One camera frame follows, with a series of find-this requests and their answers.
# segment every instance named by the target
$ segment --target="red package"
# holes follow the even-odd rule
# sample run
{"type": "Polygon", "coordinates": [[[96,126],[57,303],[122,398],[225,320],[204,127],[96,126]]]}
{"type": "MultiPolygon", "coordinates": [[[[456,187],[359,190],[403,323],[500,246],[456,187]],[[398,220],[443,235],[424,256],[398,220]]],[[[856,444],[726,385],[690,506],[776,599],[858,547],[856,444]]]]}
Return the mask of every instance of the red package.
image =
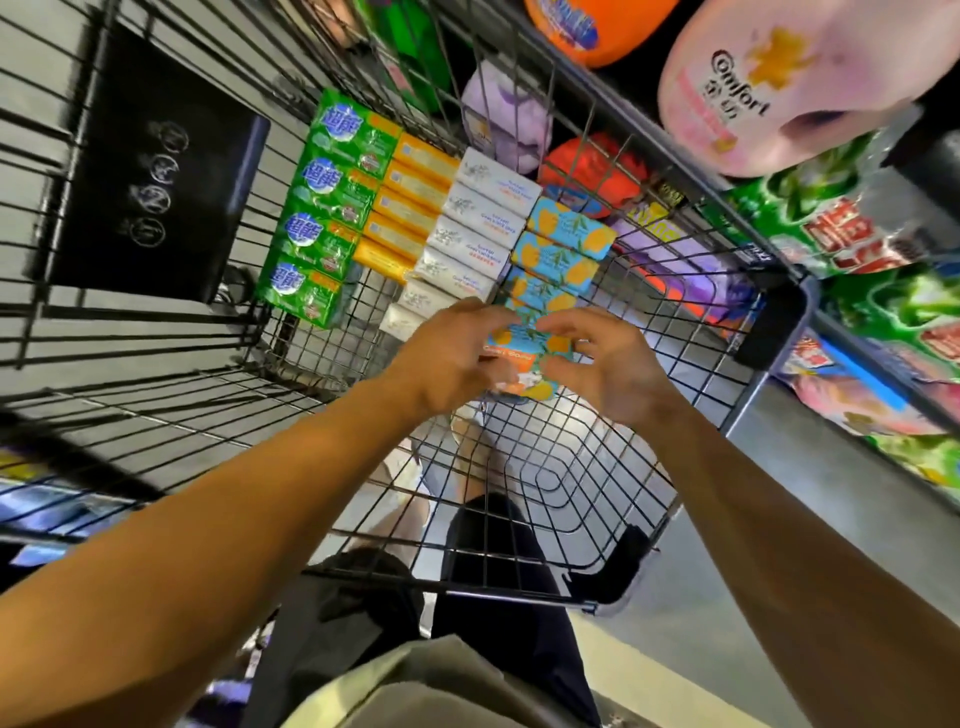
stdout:
{"type": "Polygon", "coordinates": [[[647,168],[636,155],[626,151],[613,166],[612,159],[620,151],[620,145],[609,134],[591,134],[590,140],[610,155],[610,159],[605,158],[591,144],[584,143],[581,148],[579,138],[570,139],[546,156],[546,162],[553,164],[556,169],[547,163],[542,164],[538,182],[543,185],[543,192],[547,197],[570,209],[587,217],[606,217],[612,212],[611,208],[620,209],[640,195],[640,185],[627,177],[622,170],[626,169],[638,180],[645,181],[647,168]],[[570,177],[582,187],[569,182],[564,173],[570,173],[570,177]],[[589,195],[588,191],[609,206],[601,204],[589,195]]]}

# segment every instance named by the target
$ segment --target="forearm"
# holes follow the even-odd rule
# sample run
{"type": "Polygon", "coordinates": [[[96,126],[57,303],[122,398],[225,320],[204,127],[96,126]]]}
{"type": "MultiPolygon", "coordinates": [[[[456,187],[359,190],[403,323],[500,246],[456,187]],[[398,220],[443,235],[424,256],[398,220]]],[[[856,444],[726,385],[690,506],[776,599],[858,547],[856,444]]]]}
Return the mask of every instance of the forearm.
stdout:
{"type": "Polygon", "coordinates": [[[692,407],[667,418],[650,445],[814,725],[955,720],[960,631],[949,619],[820,520],[692,407]]]}
{"type": "Polygon", "coordinates": [[[421,414],[402,387],[358,384],[9,592],[0,725],[153,681],[171,682],[161,697],[176,710],[263,619],[421,414]]]}

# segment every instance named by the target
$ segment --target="purple package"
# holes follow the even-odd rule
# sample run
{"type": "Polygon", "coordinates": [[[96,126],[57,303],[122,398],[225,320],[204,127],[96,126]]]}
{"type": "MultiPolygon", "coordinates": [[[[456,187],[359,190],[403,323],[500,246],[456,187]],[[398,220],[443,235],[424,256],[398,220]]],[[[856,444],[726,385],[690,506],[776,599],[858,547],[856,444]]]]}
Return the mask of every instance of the purple package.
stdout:
{"type": "MultiPolygon", "coordinates": [[[[504,63],[510,67],[510,61],[504,63]]],[[[517,78],[534,87],[519,69],[517,78]]],[[[463,102],[471,146],[521,175],[540,166],[553,136],[553,119],[526,88],[515,85],[490,61],[482,61],[464,89],[463,102]]]]}
{"type": "Polygon", "coordinates": [[[708,320],[730,318],[754,298],[754,287],[734,265],[711,253],[703,243],[686,237],[689,233],[669,220],[658,220],[647,231],[638,230],[628,220],[617,220],[611,228],[618,235],[615,248],[677,291],[683,303],[707,306],[708,320]],[[668,238],[668,242],[655,237],[655,233],[668,238]]]}

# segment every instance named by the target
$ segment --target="beige shirt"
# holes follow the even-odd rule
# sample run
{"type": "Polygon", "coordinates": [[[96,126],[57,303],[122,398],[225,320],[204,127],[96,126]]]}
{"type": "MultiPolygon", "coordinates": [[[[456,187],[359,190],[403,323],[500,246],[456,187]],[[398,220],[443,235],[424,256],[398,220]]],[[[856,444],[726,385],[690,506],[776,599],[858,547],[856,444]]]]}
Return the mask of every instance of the beige shirt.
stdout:
{"type": "Polygon", "coordinates": [[[582,728],[454,635],[403,644],[327,683],[283,728],[582,728]]]}

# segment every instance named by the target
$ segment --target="hand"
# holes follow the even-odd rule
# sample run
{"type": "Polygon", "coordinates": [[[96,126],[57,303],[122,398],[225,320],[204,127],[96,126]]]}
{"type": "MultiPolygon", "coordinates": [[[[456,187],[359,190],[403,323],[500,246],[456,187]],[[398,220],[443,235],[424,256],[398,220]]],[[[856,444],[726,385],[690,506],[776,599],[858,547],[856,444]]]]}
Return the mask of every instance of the hand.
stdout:
{"type": "Polygon", "coordinates": [[[422,324],[384,376],[417,398],[424,419],[453,412],[497,383],[516,381],[510,361],[481,355],[488,336],[519,323],[519,317],[503,306],[463,299],[422,324]]]}
{"type": "Polygon", "coordinates": [[[592,364],[560,356],[540,363],[548,379],[573,390],[604,417],[632,427],[641,437],[663,418],[689,407],[667,378],[640,329],[602,308],[570,308],[543,316],[537,328],[574,339],[592,364]]]}

